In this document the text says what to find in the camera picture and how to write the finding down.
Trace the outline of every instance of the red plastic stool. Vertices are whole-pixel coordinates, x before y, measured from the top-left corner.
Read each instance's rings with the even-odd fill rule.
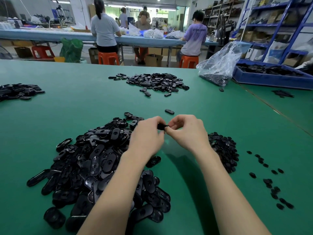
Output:
[[[180,60],[180,68],[196,68],[196,65],[199,63],[199,56],[186,56],[183,55]]]
[[[44,46],[44,45],[33,46],[32,52],[33,52],[33,56],[35,59],[53,59],[55,57],[55,55],[53,54],[53,51],[51,50],[49,46]]]
[[[141,51],[144,51],[144,49],[145,49],[145,48],[139,47],[139,55],[140,55],[140,52],[141,52]]]
[[[99,58],[99,64],[114,65],[115,60],[116,60],[116,64],[119,65],[119,59],[118,59],[116,52],[113,52],[113,53],[98,52],[98,58]]]

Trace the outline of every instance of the woman with ponytail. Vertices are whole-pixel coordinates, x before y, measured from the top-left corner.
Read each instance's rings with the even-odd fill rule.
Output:
[[[92,35],[97,37],[97,49],[99,52],[118,52],[115,35],[121,37],[116,21],[105,13],[103,0],[94,0],[96,15],[91,19]]]

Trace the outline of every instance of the forearm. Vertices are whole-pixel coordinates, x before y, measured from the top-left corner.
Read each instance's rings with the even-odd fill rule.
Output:
[[[125,152],[112,179],[89,213],[78,235],[125,234],[131,202],[145,166]]]
[[[194,153],[202,170],[221,235],[270,234],[212,148]]]

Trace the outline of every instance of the ceiling light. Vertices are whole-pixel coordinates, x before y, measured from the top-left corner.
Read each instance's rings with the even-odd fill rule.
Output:
[[[71,4],[69,1],[53,1],[53,2],[55,2],[55,3],[59,3],[59,4]]]
[[[160,9],[160,11],[176,11],[176,9]]]
[[[119,6],[119,5],[108,5],[109,7],[118,7],[118,8],[122,8],[122,7],[124,7],[124,6]]]
[[[126,6],[127,8],[142,9],[142,7]]]

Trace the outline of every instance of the blue plastic tray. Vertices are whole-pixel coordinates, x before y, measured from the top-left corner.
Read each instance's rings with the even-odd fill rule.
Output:
[[[303,76],[292,77],[292,76],[282,76],[282,75],[272,75],[272,74],[262,74],[262,73],[247,73],[243,72],[239,67],[235,66],[233,71],[233,79],[238,83],[244,84],[254,84],[254,85],[264,85],[264,86],[277,86],[277,87],[288,87],[297,89],[313,89],[313,76],[296,70],[292,67],[279,64],[254,62],[249,60],[240,59],[238,63],[245,63],[248,65],[260,65],[260,66],[279,66],[285,70],[295,71]]]

